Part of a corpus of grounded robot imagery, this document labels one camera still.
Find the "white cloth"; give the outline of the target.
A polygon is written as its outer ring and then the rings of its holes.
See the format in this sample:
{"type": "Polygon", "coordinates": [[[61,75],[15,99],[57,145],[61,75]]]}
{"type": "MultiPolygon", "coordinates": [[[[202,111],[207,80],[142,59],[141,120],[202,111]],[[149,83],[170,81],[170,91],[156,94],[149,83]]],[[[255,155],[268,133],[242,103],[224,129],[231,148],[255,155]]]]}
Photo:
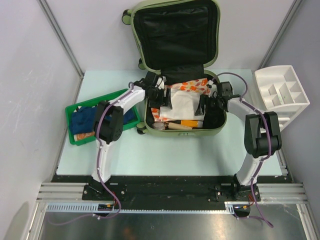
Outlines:
{"type": "Polygon", "coordinates": [[[195,115],[200,102],[200,93],[171,89],[170,101],[172,108],[161,106],[159,117],[167,120],[203,121],[204,115],[195,115]]]}

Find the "floral tulip print cloth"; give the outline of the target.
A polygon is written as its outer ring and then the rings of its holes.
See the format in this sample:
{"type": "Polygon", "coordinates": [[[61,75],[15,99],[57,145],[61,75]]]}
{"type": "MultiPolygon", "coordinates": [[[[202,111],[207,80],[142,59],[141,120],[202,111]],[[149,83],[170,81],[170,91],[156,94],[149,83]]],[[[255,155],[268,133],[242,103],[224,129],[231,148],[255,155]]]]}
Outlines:
{"type": "MultiPolygon", "coordinates": [[[[167,88],[186,91],[186,92],[200,93],[200,95],[208,95],[207,83],[208,83],[207,78],[201,78],[201,79],[191,80],[187,82],[176,83],[173,85],[168,85],[167,88]]],[[[173,119],[160,118],[160,108],[152,108],[151,113],[154,121],[156,122],[175,121],[173,119]]]]}

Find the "olive green hard-shell suitcase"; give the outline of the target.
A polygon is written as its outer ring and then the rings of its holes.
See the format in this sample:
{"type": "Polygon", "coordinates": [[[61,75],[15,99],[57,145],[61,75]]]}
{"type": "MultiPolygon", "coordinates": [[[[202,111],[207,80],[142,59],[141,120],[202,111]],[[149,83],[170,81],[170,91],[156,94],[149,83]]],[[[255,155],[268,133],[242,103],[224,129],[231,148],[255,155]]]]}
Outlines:
{"type": "Polygon", "coordinates": [[[138,67],[164,74],[170,85],[206,78],[218,57],[220,9],[213,0],[145,0],[127,9],[122,22],[132,27],[140,54],[138,67]]]}

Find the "navy blue cloth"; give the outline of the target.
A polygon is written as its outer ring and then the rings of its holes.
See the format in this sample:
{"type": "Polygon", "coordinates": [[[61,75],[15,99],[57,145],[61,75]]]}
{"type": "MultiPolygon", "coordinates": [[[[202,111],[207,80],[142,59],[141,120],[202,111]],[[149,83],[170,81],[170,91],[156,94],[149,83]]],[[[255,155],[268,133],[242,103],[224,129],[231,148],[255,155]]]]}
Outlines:
{"type": "MultiPolygon", "coordinates": [[[[69,130],[72,135],[93,132],[93,124],[97,106],[81,106],[72,114],[69,122],[69,130]]],[[[123,125],[127,125],[136,119],[136,114],[132,109],[128,110],[123,117],[123,125]]]]}

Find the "orange rabbit print cloth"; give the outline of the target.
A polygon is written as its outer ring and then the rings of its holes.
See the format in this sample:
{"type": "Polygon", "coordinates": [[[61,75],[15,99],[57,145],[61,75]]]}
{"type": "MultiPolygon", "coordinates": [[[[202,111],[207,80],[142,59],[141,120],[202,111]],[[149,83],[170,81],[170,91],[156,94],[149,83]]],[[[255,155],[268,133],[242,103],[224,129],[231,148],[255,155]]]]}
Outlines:
{"type": "Polygon", "coordinates": [[[84,139],[87,139],[89,137],[94,137],[95,136],[95,132],[92,131],[92,132],[87,132],[87,133],[78,133],[78,134],[75,134],[73,136],[74,138],[74,141],[75,142],[78,142],[78,141],[82,141],[84,139]]]}

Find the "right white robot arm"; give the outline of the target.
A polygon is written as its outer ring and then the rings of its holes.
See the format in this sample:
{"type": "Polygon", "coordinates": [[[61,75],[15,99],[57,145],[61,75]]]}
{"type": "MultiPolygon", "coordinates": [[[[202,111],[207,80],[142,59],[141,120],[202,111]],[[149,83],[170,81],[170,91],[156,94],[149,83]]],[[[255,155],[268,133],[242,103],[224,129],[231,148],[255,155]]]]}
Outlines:
{"type": "Polygon", "coordinates": [[[274,111],[262,111],[239,94],[233,93],[230,82],[207,84],[209,94],[200,96],[196,115],[204,115],[203,127],[218,125],[220,115],[226,112],[244,123],[244,147],[246,156],[239,171],[234,175],[230,194],[242,201],[257,182],[264,162],[282,147],[278,115],[274,111]]]}

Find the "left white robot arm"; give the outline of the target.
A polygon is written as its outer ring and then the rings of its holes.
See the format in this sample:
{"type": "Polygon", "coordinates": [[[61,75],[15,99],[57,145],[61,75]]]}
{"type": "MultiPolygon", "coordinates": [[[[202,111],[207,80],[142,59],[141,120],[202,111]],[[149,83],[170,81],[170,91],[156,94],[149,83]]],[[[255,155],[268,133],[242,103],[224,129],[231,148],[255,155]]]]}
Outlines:
{"type": "Polygon", "coordinates": [[[125,113],[145,99],[160,106],[169,106],[170,91],[165,87],[166,81],[164,75],[148,72],[141,80],[130,82],[128,90],[120,96],[97,104],[93,121],[97,160],[91,176],[99,182],[93,188],[98,199],[105,200],[111,193],[111,188],[105,184],[111,177],[110,151],[122,135],[125,113]]]}

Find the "orange yellow tube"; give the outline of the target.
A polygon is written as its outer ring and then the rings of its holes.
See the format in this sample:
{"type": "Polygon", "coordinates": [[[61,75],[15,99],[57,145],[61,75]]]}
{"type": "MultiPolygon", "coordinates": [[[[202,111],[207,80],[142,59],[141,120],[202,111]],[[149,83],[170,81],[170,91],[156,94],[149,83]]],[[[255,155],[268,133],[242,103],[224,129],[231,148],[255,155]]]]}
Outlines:
{"type": "Polygon", "coordinates": [[[199,121],[199,120],[181,120],[180,124],[183,126],[191,127],[191,128],[203,127],[203,121],[199,121]]]}

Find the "green plastic tray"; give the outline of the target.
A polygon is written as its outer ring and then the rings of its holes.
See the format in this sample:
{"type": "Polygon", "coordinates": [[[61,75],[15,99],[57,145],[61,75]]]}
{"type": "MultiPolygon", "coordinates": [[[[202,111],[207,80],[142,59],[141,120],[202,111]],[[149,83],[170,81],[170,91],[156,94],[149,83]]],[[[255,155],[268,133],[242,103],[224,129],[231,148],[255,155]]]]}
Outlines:
{"type": "Polygon", "coordinates": [[[68,138],[71,145],[81,146],[90,142],[94,142],[96,140],[95,136],[91,136],[89,138],[86,138],[84,140],[75,141],[74,135],[71,134],[71,131],[69,129],[70,120],[72,113],[79,107],[94,107],[97,106],[99,102],[102,101],[111,101],[117,97],[119,97],[121,94],[123,94],[126,91],[126,89],[122,89],[116,92],[112,92],[106,95],[101,95],[99,97],[95,97],[86,101],[82,101],[73,105],[69,105],[65,108],[65,115],[66,115],[66,122],[68,126],[68,138]]]}

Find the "white plastic drawer organizer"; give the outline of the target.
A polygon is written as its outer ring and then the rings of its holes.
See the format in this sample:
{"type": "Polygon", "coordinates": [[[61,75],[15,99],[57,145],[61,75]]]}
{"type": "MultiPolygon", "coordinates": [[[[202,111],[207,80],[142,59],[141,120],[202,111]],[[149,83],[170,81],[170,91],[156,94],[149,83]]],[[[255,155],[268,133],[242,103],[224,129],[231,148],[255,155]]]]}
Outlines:
{"type": "Polygon", "coordinates": [[[258,97],[266,112],[275,112],[283,131],[310,101],[292,65],[275,65],[254,72],[258,97]]]}

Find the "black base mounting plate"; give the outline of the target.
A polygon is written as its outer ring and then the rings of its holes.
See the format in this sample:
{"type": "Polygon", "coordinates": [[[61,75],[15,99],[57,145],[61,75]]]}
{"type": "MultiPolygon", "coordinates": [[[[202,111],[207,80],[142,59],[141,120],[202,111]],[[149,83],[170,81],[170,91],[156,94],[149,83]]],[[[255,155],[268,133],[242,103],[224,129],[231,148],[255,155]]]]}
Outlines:
{"type": "Polygon", "coordinates": [[[54,175],[53,183],[83,184],[84,201],[115,201],[125,210],[221,210],[224,202],[246,202],[249,191],[229,192],[233,176],[114,175],[105,184],[88,175],[54,175]]]}

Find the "left aluminium frame post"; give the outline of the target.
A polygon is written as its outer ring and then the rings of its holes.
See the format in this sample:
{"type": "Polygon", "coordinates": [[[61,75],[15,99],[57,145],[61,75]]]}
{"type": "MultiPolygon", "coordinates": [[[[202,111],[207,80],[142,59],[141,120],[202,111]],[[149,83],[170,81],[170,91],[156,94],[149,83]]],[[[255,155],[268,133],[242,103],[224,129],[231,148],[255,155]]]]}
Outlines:
{"type": "Polygon", "coordinates": [[[65,34],[63,33],[60,24],[57,21],[57,18],[55,17],[50,5],[48,4],[47,0],[37,0],[43,14],[45,15],[49,25],[51,26],[55,36],[57,37],[59,43],[62,46],[62,49],[66,53],[67,58],[69,59],[72,67],[76,71],[78,77],[80,79],[83,79],[84,77],[84,71],[82,70],[70,44],[68,43],[67,38],[65,37],[65,34]]]}

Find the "aluminium frame post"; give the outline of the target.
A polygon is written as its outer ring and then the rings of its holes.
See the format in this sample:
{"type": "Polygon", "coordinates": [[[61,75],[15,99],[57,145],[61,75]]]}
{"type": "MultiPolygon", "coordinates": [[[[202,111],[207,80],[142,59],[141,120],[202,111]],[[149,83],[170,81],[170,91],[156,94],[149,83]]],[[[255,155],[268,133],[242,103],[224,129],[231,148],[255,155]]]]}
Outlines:
{"type": "Polygon", "coordinates": [[[57,18],[55,17],[50,5],[48,4],[47,0],[37,0],[43,14],[45,15],[49,25],[51,26],[55,36],[57,37],[59,43],[62,46],[62,49],[66,53],[67,58],[69,59],[72,67],[76,71],[78,77],[80,79],[83,79],[84,77],[84,71],[82,70],[70,44],[68,43],[67,38],[65,37],[65,34],[63,33],[60,24],[57,21],[57,18]]]}
{"type": "Polygon", "coordinates": [[[262,61],[260,62],[258,66],[258,70],[265,68],[268,63],[270,62],[273,54],[275,53],[279,43],[283,39],[287,29],[291,25],[291,22],[294,20],[296,14],[299,12],[300,8],[302,7],[304,0],[294,0],[287,11],[282,23],[280,24],[279,29],[277,30],[269,48],[267,49],[264,57],[262,58],[262,61]]]}

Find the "right aluminium frame post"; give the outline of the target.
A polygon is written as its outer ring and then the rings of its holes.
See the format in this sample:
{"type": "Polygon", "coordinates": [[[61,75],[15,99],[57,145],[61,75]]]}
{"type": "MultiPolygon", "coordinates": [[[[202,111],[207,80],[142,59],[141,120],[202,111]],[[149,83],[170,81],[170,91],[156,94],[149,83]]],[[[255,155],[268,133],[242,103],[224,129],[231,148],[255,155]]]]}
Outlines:
{"type": "Polygon", "coordinates": [[[269,48],[267,49],[264,57],[262,58],[262,61],[260,62],[258,66],[258,70],[265,68],[268,63],[270,62],[273,54],[275,53],[279,43],[283,39],[287,29],[291,25],[291,22],[294,20],[296,14],[299,12],[300,8],[302,7],[304,0],[294,0],[287,11],[282,23],[280,24],[279,29],[277,30],[269,48]]]}

